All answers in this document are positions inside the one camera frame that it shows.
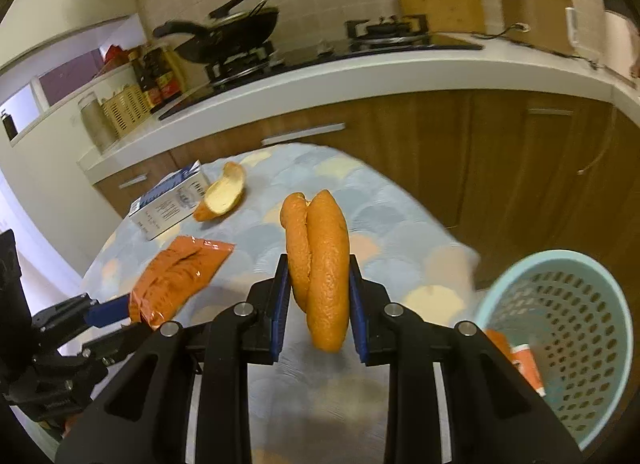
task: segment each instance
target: tablecloth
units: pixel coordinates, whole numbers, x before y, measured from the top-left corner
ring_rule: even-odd
[[[285,251],[279,223],[284,198],[302,191],[311,199],[326,188],[344,213],[364,278],[385,285],[392,301],[442,325],[453,325],[475,306],[475,253],[407,192],[357,159],[327,147],[276,145],[204,165],[209,180],[219,178],[230,160],[247,173],[246,198],[233,213],[209,223],[189,217],[151,241],[124,219],[85,274],[82,290],[100,301],[128,293],[179,234],[231,242],[236,248],[210,285],[175,317],[185,326],[210,321],[244,300],[254,282],[273,276]],[[103,332],[91,329],[82,338]],[[248,371],[254,462],[382,462],[387,381],[388,368],[359,362],[350,331],[337,354],[313,348],[305,316],[290,300],[280,361]],[[193,462],[194,426],[189,440],[186,461]]]

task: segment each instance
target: frying pan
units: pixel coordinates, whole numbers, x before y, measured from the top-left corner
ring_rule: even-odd
[[[278,21],[278,8],[261,1],[251,11],[230,15],[229,11],[243,0],[230,0],[209,13],[208,26],[196,22],[170,20],[153,30],[156,38],[176,33],[190,34],[185,43],[175,48],[182,58],[196,64],[215,64],[229,56],[259,47],[273,33]]]

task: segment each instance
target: plastic basket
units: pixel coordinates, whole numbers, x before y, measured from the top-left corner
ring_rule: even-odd
[[[618,405],[633,356],[631,315],[610,272],[575,251],[536,253],[495,281],[476,324],[530,345],[547,404],[586,448]]]
[[[102,110],[111,120],[119,137],[124,137],[151,115],[138,85],[127,85],[122,91],[102,103]]]

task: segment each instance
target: blue gripper pad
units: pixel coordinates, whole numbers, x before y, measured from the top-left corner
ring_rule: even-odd
[[[289,280],[289,264],[285,255],[280,257],[274,278],[274,290],[277,295],[271,316],[271,356],[278,361],[282,344],[284,343],[284,328],[287,324],[287,311],[291,296],[291,281]]]
[[[360,362],[366,363],[369,360],[367,319],[362,307],[362,300],[360,299],[360,290],[358,288],[359,278],[356,276],[356,274],[359,275],[360,272],[357,270],[357,267],[356,257],[351,255],[349,264],[349,316],[351,319],[351,333],[353,333],[353,342],[356,347],[356,352],[358,356],[360,356]]]
[[[98,303],[84,314],[84,322],[91,327],[106,327],[129,317],[129,295]]]

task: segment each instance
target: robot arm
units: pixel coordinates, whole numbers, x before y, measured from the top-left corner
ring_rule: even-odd
[[[60,443],[57,464],[184,462],[196,374],[202,375],[196,464],[251,463],[247,364],[272,365],[282,350],[290,296],[286,255],[274,278],[254,284],[246,301],[209,323],[183,328],[169,321],[155,332],[133,324],[85,344],[77,356],[61,356],[56,348],[91,325],[126,317],[127,297],[105,304],[71,298],[31,319],[17,257],[15,266],[6,260],[4,251],[0,315],[12,329],[0,322],[4,397],[31,419],[60,428],[68,415],[82,412]],[[444,380],[453,462],[581,462],[571,435],[475,324],[448,329],[424,322],[391,303],[382,285],[364,280],[354,256],[350,303],[361,361],[390,366],[385,464],[442,462],[434,364]],[[20,345],[6,342],[12,338]],[[92,401],[106,366],[132,352]]]

